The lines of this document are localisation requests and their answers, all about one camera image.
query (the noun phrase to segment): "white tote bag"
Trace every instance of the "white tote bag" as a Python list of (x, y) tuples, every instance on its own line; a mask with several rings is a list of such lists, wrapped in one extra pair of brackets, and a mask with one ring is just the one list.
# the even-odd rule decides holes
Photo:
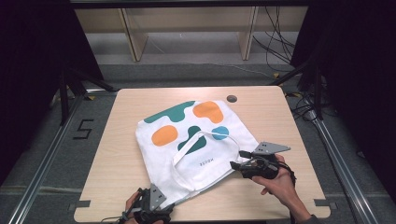
[(239, 150), (259, 144), (222, 101), (189, 101), (138, 122), (136, 139), (150, 182), (165, 195), (161, 208), (210, 188), (245, 161)]

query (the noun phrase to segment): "light wooden tabletop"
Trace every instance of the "light wooden tabletop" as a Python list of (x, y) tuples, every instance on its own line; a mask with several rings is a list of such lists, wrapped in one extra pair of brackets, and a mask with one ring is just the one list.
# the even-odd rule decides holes
[[(227, 96), (237, 97), (235, 103)], [(245, 123), (258, 142), (286, 145), (280, 153), (297, 176), (296, 189), (308, 211), (328, 217), (328, 206), (306, 153), (289, 106), (279, 87), (201, 87), (125, 89), (119, 91), (80, 200), (77, 222), (100, 222), (118, 217), (125, 201), (138, 188), (149, 188), (149, 177), (135, 139), (137, 122), (186, 101), (222, 100)], [(269, 220), (288, 218), (289, 211), (273, 195), (261, 196), (262, 186), (234, 172), (210, 190), (176, 206), (173, 221)]]

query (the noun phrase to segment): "finger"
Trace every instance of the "finger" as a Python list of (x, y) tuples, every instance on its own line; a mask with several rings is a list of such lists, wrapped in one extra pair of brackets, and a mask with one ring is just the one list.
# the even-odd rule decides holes
[(251, 180), (253, 180), (257, 184), (264, 185), (265, 187), (268, 184), (270, 184), (268, 179), (265, 179), (264, 177), (259, 176), (259, 175), (255, 175), (255, 176), (251, 177)]
[(133, 203), (134, 200), (136, 199), (138, 193), (139, 193), (139, 192), (135, 192), (135, 193), (126, 201), (125, 210), (128, 210), (128, 209), (132, 206), (132, 203)]
[(275, 156), (276, 156), (276, 159), (277, 159), (278, 161), (285, 162), (285, 158), (284, 158), (283, 156), (278, 155), (278, 154), (275, 154)]
[(266, 193), (268, 193), (268, 189), (263, 189), (261, 195), (265, 195)]
[(124, 222), (124, 224), (137, 224), (134, 218), (129, 219), (128, 221)]

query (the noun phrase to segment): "black cable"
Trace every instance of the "black cable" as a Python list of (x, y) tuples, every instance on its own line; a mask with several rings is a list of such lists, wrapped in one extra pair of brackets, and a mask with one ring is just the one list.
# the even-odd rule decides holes
[(276, 56), (278, 59), (282, 60), (284, 63), (289, 63), (289, 61), (287, 61), (288, 58), (286, 58), (285, 56), (281, 55), (280, 53), (274, 51), (273, 49), (270, 49), (268, 47), (266, 47), (262, 42), (260, 42), (256, 36), (253, 36), (253, 39), (256, 40), (256, 42), (265, 50), (269, 51), (270, 53), (272, 53), (274, 56)]
[[(275, 39), (275, 38), (274, 38), (274, 35), (275, 35), (275, 33), (277, 33), (278, 36), (279, 36), (279, 38), (280, 38), (280, 40), (281, 40), (282, 48), (285, 50), (285, 47), (284, 47), (285, 44), (284, 44), (284, 41), (282, 40), (282, 35), (281, 35), (281, 34), (279, 33), (279, 31), (277, 30), (276, 25), (274, 24), (274, 21), (273, 21), (271, 15), (269, 14), (267, 7), (265, 7), (265, 11), (267, 12), (268, 18), (270, 19), (270, 21), (271, 21), (271, 23), (273, 24), (273, 27), (274, 27), (274, 31), (273, 31), (273, 33), (272, 33), (271, 36), (270, 36), (271, 38), (270, 38), (270, 41), (269, 41), (269, 43), (268, 43), (267, 48), (268, 48), (268, 49), (270, 48), (272, 40)], [(276, 8), (276, 15), (277, 15), (276, 24), (279, 24), (279, 12), (278, 12), (278, 9), (277, 9), (277, 8)], [(284, 56), (283, 56), (283, 57), (285, 58), (286, 62), (285, 62), (284, 60), (282, 60), (282, 61), (284, 61), (285, 63), (290, 63), (290, 59), (289, 59), (289, 56), (288, 56), (288, 54), (287, 54), (286, 51), (285, 51), (285, 54), (286, 54), (286, 57), (284, 57)], [(275, 70), (275, 71), (278, 71), (278, 72), (290, 72), (290, 71), (286, 71), (286, 70), (276, 69), (276, 68), (274, 68), (273, 66), (271, 66), (271, 65), (268, 63), (268, 50), (267, 50), (266, 53), (265, 53), (265, 61), (267, 62), (267, 65), (268, 65), (271, 69), (273, 69), (273, 70)]]
[(267, 7), (265, 8), (265, 11), (267, 12), (268, 18), (270, 19), (270, 21), (274, 27), (274, 32), (276, 32), (276, 34), (279, 36), (280, 42), (282, 44), (282, 48), (283, 48), (287, 58), (289, 59), (288, 53), (290, 56), (291, 56), (291, 53), (290, 53), (289, 49), (287, 48), (285, 42), (287, 42), (289, 44), (291, 44), (291, 43), (288, 40), (286, 40), (280, 32), (280, 22), (279, 22), (280, 7), (276, 7), (276, 23), (274, 23), (274, 20), (272, 19), (270, 13), (268, 12)]
[(109, 219), (114, 219), (114, 218), (116, 218), (118, 220), (121, 217), (105, 217), (104, 219), (102, 219), (102, 221), (100, 221), (100, 223), (102, 224), (104, 221), (109, 220)]
[[(307, 95), (307, 97), (305, 98), (305, 100), (310, 104), (310, 105), (312, 105), (312, 106), (315, 106), (315, 103), (312, 101), (312, 99), (311, 99), (311, 97), (310, 96), (312, 96), (312, 97), (315, 97), (315, 95), (314, 95), (314, 93), (310, 93), (310, 94), (308, 94)], [(327, 106), (329, 106), (329, 105), (331, 105), (331, 103), (320, 103), (320, 107), (321, 108), (324, 108), (324, 107), (327, 107)]]
[[(303, 108), (305, 108), (305, 110), (303, 113), (301, 113), (299, 110), (303, 109)], [(313, 108), (311, 107), (311, 105), (303, 105), (298, 108), (290, 109), (290, 111), (293, 113), (294, 119), (299, 119), (300, 117), (302, 117), (305, 114), (306, 111), (311, 111), (312, 109)]]
[(295, 118), (295, 119), (303, 118), (303, 120), (305, 120), (305, 121), (311, 121), (311, 120), (313, 120), (313, 119), (316, 119), (317, 117), (315, 117), (315, 118), (313, 118), (313, 119), (308, 119), (308, 118), (305, 116), (306, 113), (308, 113), (308, 112), (310, 112), (310, 111), (312, 111), (312, 110), (314, 110), (314, 108), (313, 108), (312, 106), (310, 106), (310, 107), (307, 108), (302, 114), (299, 114), (299, 116), (298, 116), (297, 118)]
[(304, 95), (305, 95), (305, 92), (303, 92), (303, 97), (297, 102), (296, 108), (297, 108), (297, 106), (300, 104), (300, 102), (304, 99)]
[[(282, 42), (282, 40), (277, 39), (277, 38), (275, 38), (275, 37), (274, 37), (274, 40), (277, 41), (277, 42)], [(292, 47), (292, 48), (295, 48), (295, 47), (296, 47), (294, 44), (290, 43), (289, 41), (286, 41), (285, 44), (288, 45), (288, 46), (290, 46), (290, 47)]]

